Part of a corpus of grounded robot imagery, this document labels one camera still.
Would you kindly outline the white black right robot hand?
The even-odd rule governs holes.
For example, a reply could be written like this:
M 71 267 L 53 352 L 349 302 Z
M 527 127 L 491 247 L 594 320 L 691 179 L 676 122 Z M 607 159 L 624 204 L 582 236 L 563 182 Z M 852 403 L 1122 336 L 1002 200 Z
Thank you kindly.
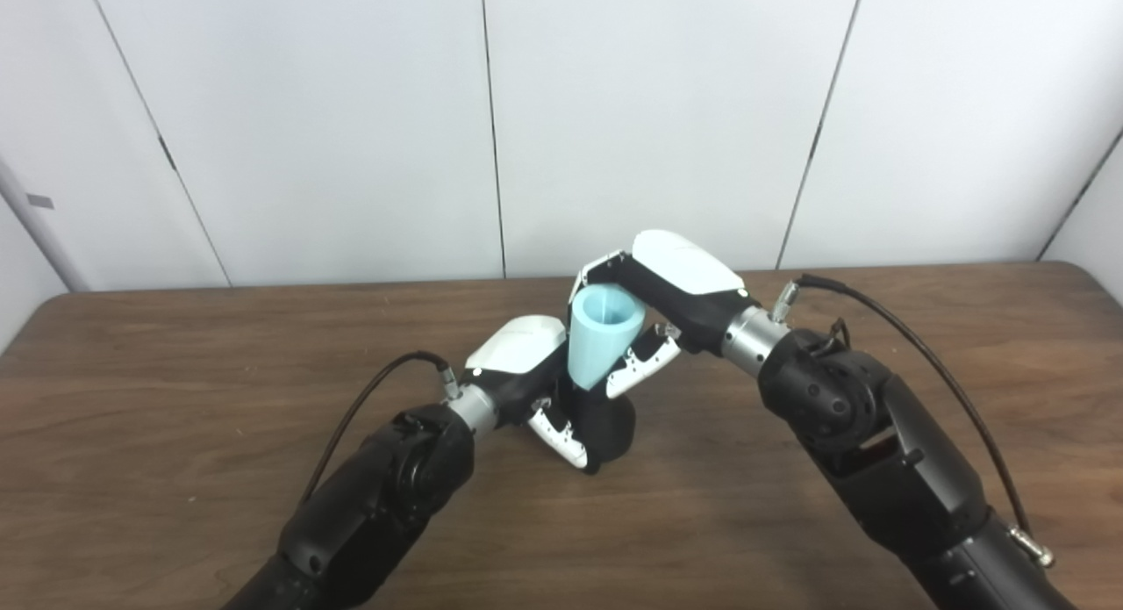
M 586 263 L 569 295 L 572 315 L 581 291 L 599 283 L 621 286 L 665 319 L 634 338 L 593 384 L 594 393 L 608 399 L 652 377 L 681 353 L 711 353 L 758 377 L 780 339 L 770 334 L 769 315 L 747 293 L 742 279 L 677 233 L 638 233 L 628 253 L 615 251 Z

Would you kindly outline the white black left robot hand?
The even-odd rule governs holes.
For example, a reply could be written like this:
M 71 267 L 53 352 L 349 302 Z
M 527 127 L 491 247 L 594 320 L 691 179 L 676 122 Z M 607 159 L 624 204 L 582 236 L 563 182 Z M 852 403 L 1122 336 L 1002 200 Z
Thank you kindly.
M 474 441 L 501 427 L 529 426 L 555 453 L 578 470 L 592 468 L 584 443 L 562 415 L 567 376 L 567 329 L 562 319 L 523 315 L 474 350 L 448 404 Z

